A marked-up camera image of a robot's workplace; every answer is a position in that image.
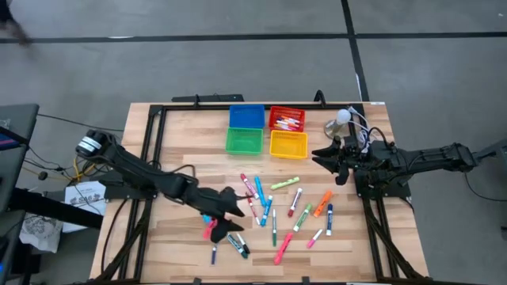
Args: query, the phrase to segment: yellow basket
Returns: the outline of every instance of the yellow basket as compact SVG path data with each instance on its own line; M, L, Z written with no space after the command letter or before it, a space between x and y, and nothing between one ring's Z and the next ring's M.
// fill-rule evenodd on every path
M308 135L297 131L272 131L269 154L277 158L307 158Z

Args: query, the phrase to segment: red basket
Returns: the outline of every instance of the red basket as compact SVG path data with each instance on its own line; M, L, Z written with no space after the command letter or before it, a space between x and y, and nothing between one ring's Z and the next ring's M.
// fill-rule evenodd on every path
M271 107L271 112L269 113L269 128L271 130L281 130L276 127L276 120L281 118L282 116L286 116L295 120L298 120L298 127L293 131L303 131L304 129L304 110L294 109L294 108L285 108L285 107Z

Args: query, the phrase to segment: wooden tabletop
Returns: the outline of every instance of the wooden tabletop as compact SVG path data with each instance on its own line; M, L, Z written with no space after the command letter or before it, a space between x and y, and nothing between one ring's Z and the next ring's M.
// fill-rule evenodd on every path
M150 104L134 103L128 113L122 144L130 152L140 155ZM393 139L391 124L384 104L364 104L369 123L383 130L388 140ZM159 196L153 203L147 250L144 257L142 282L192 282L199 277L203 282L299 282L302 276L313 281L373 281L375 274L361 200L356 196L353 176L344 186L334 183L334 175L315 164L310 152L329 146L330 140L323 134L323 124L336 117L336 110L307 111L305 132L308 133L308 159L288 160L269 155L269 129L265 128L262 155L232 156L225 152L225 140L229 125L228 111L169 111L162 142L162 169L171 170L180 165L196 166L201 187L217 190L231 186L239 195L246 187L239 178L244 173L253 182L254 176L262 181L264 193L273 195L277 213L277 247L272 244L272 223L268 219L261 228L252 217L246 201L238 202L245 218L232 217L243 226L242 237L252 252L248 260L235 251L227 239L220 242L216 264L211 265L212 243L202 237L205 225L199 213L188 206L176 205ZM153 152L155 122L151 140ZM299 177L300 182L276 191L272 184ZM298 207L292 218L288 208L297 188L303 189ZM273 258L286 233L292 231L306 203L314 207L323 194L331 190L334 195L333 234L322 234L311 249L306 244L318 229L326 228L326 216L312 215L294 234L281 265L274 265ZM404 257L422 275L427 275L425 258L417 233L414 214L408 205L397 198L384 199L393 242ZM108 204L90 278L100 274L100 260L105 236L120 201ZM258 214L262 213L259 200L254 201ZM106 263L116 255L124 243L128 224L130 202L119 214L106 250ZM385 248L379 240L383 258L384 275L389 275ZM129 259L128 276L132 277L136 247Z

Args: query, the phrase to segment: concrete floor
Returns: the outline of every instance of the concrete floor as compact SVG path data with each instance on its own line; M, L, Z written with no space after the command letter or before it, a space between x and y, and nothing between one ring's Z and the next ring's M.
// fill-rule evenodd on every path
M34 37L166 36L218 33L345 32L334 0L14 0L14 16ZM502 0L350 1L356 32L507 31ZM507 39L358 40L372 101L386 101L395 137L407 150L461 142L479 149L507 137ZM347 40L251 40L119 44L0 44L2 104L34 102L40 112L122 128L133 101L195 93L242 93L248 101L358 101ZM70 165L86 131L40 118L32 147ZM497 162L474 170L485 196L507 198ZM23 173L22 187L61 190ZM442 171L410 182L432 277L504 284L505 203L474 196L462 174ZM44 255L48 284L86 280L97 231L66 235Z

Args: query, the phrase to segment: white ball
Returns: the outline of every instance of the white ball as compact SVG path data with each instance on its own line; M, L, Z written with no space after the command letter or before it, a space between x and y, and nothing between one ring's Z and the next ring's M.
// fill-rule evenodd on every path
M336 121L339 124L346 124L352 119L352 114L347 109L340 109L336 116Z

